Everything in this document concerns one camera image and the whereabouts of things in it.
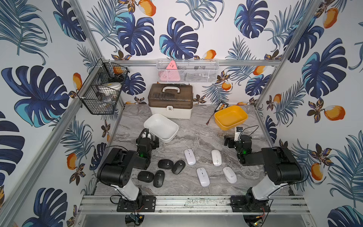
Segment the yellow storage tray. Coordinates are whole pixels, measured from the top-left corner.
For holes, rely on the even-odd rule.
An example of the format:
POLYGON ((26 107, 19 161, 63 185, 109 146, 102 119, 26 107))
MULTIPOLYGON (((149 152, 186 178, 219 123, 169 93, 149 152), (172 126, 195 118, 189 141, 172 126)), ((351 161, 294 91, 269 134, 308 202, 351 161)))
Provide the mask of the yellow storage tray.
POLYGON ((214 115, 216 125, 224 131, 243 124, 248 114, 239 106, 231 106, 220 110, 214 115))

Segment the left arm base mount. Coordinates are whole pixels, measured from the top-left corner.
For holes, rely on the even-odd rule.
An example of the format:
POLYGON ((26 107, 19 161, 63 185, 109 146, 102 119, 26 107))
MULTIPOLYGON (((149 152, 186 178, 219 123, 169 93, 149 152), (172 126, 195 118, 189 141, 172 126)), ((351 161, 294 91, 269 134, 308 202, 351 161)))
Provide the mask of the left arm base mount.
POLYGON ((157 198, 155 196, 140 196, 135 201, 119 199, 117 212, 155 212, 157 198))

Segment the white mouse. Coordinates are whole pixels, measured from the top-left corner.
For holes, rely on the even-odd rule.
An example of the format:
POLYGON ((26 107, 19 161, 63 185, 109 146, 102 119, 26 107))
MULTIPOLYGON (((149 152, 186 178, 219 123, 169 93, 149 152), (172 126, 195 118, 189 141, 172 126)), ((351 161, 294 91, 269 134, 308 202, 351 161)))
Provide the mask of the white mouse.
POLYGON ((226 180, 229 183, 237 182, 237 176, 236 176, 235 172, 229 166, 226 166, 223 168, 223 173, 224 173, 226 180))
POLYGON ((186 161, 187 163, 192 166, 194 164, 196 164, 196 159, 195 159, 195 155, 194 155, 194 152, 192 149, 186 149, 184 151, 184 155, 185 155, 185 158, 186 158, 186 161))
POLYGON ((197 175, 198 175, 199 182, 200 182, 201 186, 202 187, 209 186, 210 185, 210 179, 209 179, 209 176, 208 176, 208 173, 207 173, 206 169, 203 168, 203 167, 199 167, 199 168, 197 168, 196 172, 197 172, 197 175))
POLYGON ((217 149, 212 150, 211 156, 212 156, 213 165, 215 165, 215 166, 222 165, 222 156, 221 156, 221 153, 219 150, 217 150, 217 149))

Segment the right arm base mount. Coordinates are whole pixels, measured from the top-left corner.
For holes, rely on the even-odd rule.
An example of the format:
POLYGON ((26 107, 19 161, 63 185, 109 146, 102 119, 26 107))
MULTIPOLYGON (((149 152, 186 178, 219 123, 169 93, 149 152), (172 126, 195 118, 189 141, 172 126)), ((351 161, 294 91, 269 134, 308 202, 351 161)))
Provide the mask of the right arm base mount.
POLYGON ((234 213, 263 213, 270 212, 269 200, 259 201, 250 194, 231 196, 230 206, 234 213))

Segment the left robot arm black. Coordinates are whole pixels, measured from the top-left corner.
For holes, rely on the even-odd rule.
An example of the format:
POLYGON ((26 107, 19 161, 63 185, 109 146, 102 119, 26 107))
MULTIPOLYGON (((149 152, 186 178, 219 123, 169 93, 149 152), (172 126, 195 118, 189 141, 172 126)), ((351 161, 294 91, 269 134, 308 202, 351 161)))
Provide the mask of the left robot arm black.
POLYGON ((132 170, 148 169, 152 151, 159 147, 159 138, 146 130, 136 139, 136 144, 136 151, 112 146, 98 169, 97 178, 103 184, 114 188, 124 201, 140 205, 142 193, 130 179, 132 170))

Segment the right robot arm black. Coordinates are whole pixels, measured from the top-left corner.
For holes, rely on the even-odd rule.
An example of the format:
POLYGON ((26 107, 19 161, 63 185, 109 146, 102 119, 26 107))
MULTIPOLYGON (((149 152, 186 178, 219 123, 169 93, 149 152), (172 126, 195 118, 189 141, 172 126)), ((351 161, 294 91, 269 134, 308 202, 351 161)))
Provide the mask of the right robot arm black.
POLYGON ((237 140, 225 136, 224 145, 236 150, 237 159, 243 166, 264 166, 266 176, 247 191, 247 201, 267 201, 280 188, 305 180, 302 167, 286 147, 262 148, 253 152, 251 136, 244 134, 237 140))

